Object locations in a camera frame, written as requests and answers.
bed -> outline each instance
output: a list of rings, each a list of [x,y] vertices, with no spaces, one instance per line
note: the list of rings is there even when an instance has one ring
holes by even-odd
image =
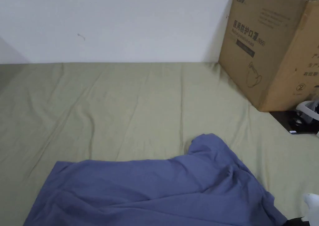
[[[319,194],[319,139],[258,112],[218,64],[0,66],[0,218],[22,225],[56,161],[182,155],[220,136],[288,218]]]

pen mark on wall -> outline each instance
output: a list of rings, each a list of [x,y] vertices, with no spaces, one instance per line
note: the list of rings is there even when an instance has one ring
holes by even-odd
[[[82,37],[83,40],[85,41],[85,37],[83,37],[82,35],[78,34],[78,37]]]

blue cloth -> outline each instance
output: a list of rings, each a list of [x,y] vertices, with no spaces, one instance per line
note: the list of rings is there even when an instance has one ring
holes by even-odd
[[[287,219],[213,134],[169,160],[57,162],[28,225],[271,226]]]

